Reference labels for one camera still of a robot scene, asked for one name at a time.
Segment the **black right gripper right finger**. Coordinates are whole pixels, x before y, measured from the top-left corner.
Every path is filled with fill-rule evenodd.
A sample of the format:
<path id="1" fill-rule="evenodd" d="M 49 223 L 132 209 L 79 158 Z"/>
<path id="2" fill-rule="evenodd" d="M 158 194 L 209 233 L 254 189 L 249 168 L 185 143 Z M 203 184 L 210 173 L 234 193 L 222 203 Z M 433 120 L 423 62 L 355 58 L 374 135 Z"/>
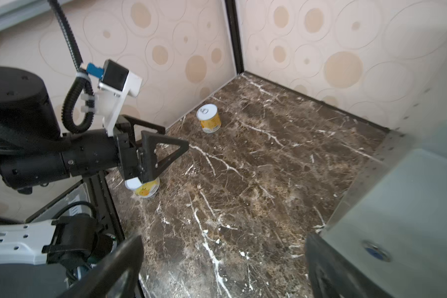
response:
<path id="1" fill-rule="evenodd" d="M 390 297 L 318 234 L 306 238 L 305 258 L 315 298 Z"/>

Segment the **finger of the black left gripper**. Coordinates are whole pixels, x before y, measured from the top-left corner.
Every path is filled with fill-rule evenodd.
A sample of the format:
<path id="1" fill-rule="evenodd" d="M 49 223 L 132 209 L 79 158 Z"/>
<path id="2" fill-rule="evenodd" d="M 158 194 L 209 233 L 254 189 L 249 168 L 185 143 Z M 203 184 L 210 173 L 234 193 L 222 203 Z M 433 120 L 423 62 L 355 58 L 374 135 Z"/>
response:
<path id="1" fill-rule="evenodd" d="M 129 134 L 130 138 L 133 140 L 141 139 L 141 131 L 156 133 L 165 135 L 166 129 L 164 126 L 153 124 L 130 115 L 119 115 L 117 119 L 117 130 L 122 133 Z"/>
<path id="2" fill-rule="evenodd" d="M 139 146 L 139 179 L 156 180 L 174 161 L 189 150 L 189 142 L 167 135 L 142 131 Z"/>

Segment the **yellow green label can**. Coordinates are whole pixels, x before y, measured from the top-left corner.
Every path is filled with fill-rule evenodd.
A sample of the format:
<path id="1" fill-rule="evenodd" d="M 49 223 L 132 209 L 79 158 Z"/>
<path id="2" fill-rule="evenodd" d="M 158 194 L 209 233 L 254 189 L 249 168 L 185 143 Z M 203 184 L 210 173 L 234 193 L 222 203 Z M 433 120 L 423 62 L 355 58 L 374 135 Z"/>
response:
<path id="1" fill-rule="evenodd" d="M 139 178 L 125 180 L 125 187 L 134 192 L 138 197 L 147 199 L 153 197 L 160 187 L 160 179 L 142 183 Z"/>

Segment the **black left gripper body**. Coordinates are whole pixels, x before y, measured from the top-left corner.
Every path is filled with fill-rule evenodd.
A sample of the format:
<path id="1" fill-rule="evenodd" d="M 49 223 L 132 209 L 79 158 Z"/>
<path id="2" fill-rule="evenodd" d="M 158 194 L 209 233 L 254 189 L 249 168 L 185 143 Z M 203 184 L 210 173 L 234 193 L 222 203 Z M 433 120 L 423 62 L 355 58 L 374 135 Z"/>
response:
<path id="1" fill-rule="evenodd" d="M 140 151 L 135 140 L 134 129 L 114 128 L 114 141 L 118 151 L 118 169 L 124 180 L 139 178 L 142 174 Z"/>

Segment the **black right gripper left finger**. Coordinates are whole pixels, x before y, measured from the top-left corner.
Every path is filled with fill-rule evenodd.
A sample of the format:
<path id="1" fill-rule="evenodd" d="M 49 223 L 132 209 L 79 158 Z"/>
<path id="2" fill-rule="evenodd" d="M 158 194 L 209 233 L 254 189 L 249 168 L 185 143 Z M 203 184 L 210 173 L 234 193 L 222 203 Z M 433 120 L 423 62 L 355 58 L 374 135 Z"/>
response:
<path id="1" fill-rule="evenodd" d="M 122 242 L 61 298 L 133 298 L 144 259 L 142 238 Z"/>

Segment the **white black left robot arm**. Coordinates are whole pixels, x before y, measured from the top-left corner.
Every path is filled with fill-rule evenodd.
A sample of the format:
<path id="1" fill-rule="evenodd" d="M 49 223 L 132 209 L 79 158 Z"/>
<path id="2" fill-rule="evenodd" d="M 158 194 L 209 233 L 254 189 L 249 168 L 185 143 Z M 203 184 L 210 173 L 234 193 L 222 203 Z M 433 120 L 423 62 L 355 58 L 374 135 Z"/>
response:
<path id="1" fill-rule="evenodd" d="M 0 178 L 6 186 L 30 194 L 38 185 L 111 168 L 146 183 L 189 148 L 164 127 L 128 115 L 119 116 L 114 132 L 62 134 L 43 80 L 0 67 Z"/>

